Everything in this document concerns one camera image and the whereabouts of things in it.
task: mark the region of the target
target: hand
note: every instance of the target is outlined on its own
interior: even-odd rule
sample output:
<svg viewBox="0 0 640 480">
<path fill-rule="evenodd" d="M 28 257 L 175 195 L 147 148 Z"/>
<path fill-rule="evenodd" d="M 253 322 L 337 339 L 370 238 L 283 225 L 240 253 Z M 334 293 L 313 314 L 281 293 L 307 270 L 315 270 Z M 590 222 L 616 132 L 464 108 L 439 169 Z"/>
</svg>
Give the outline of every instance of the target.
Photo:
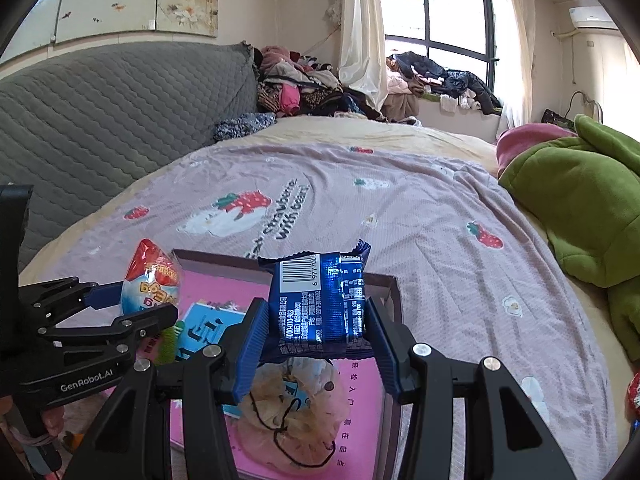
<svg viewBox="0 0 640 480">
<path fill-rule="evenodd" d="M 0 399 L 0 415 L 7 413 L 13 404 L 11 397 L 2 397 Z M 47 428 L 47 433 L 51 436 L 58 436 L 58 434 L 65 427 L 65 409 L 63 406 L 54 408 L 53 410 L 47 410 L 42 412 L 42 421 L 44 427 Z"/>
<path fill-rule="evenodd" d="M 0 415 L 4 415 L 11 409 L 12 400 L 11 397 L 0 398 Z"/>
</svg>

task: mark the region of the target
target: window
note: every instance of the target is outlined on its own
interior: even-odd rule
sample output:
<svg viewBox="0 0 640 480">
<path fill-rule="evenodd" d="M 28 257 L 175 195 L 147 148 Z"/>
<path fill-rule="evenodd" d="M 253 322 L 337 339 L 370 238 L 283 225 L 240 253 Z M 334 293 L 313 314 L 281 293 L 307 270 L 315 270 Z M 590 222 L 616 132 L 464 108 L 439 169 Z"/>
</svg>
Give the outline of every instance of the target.
<svg viewBox="0 0 640 480">
<path fill-rule="evenodd" d="M 494 88 L 492 0 L 382 0 L 386 55 L 411 50 Z"/>
</svg>

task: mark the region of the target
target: screw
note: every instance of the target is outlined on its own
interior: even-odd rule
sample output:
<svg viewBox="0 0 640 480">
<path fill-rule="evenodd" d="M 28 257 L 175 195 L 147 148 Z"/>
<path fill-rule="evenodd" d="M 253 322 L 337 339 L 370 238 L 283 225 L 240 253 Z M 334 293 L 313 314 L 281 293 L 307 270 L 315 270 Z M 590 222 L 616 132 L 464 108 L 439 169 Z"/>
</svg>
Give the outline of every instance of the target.
<svg viewBox="0 0 640 480">
<path fill-rule="evenodd" d="M 146 372 L 151 368 L 151 361 L 149 359 L 138 359 L 133 364 L 133 369 L 137 372 Z"/>
<path fill-rule="evenodd" d="M 205 357 L 218 357 L 220 354 L 222 354 L 222 348 L 220 348 L 218 345 L 209 345 L 204 347 L 202 353 Z"/>
<path fill-rule="evenodd" d="M 496 359 L 495 357 L 485 358 L 484 361 L 482 361 L 482 364 L 484 364 L 484 367 L 488 370 L 491 370 L 492 372 L 499 370 L 502 366 L 501 362 L 498 361 L 498 359 Z"/>
<path fill-rule="evenodd" d="M 431 347 L 425 343 L 415 344 L 412 348 L 414 354 L 419 355 L 420 357 L 427 357 L 427 355 L 431 354 Z"/>
</svg>

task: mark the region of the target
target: red candy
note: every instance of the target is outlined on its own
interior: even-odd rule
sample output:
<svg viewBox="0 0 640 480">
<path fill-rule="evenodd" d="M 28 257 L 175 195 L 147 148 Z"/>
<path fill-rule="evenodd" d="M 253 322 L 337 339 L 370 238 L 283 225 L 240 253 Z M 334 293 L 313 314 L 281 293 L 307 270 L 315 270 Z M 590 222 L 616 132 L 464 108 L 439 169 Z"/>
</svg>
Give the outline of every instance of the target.
<svg viewBox="0 0 640 480">
<path fill-rule="evenodd" d="M 636 374 L 626 389 L 626 403 L 640 417 L 640 372 Z"/>
</svg>

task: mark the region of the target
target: snack package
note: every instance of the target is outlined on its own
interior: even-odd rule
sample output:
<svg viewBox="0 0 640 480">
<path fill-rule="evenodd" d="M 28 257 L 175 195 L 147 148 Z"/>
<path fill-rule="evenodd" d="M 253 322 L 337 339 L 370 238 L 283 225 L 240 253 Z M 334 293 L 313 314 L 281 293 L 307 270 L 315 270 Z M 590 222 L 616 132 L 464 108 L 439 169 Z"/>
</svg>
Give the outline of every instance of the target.
<svg viewBox="0 0 640 480">
<path fill-rule="evenodd" d="M 273 274 L 269 333 L 261 360 L 292 356 L 366 359 L 364 266 L 371 246 L 360 240 L 346 254 L 299 253 L 279 260 L 258 258 Z"/>
<path fill-rule="evenodd" d="M 178 305 L 180 265 L 147 238 L 140 240 L 129 270 L 122 282 L 122 313 L 134 314 L 161 303 Z M 156 364 L 173 362 L 177 334 L 174 327 L 162 330 L 161 336 L 143 340 L 145 356 Z"/>
<path fill-rule="evenodd" d="M 335 453 L 349 417 L 338 370 L 326 360 L 290 358 L 256 371 L 238 408 L 238 439 L 254 460 L 294 476 L 317 474 Z"/>
</svg>

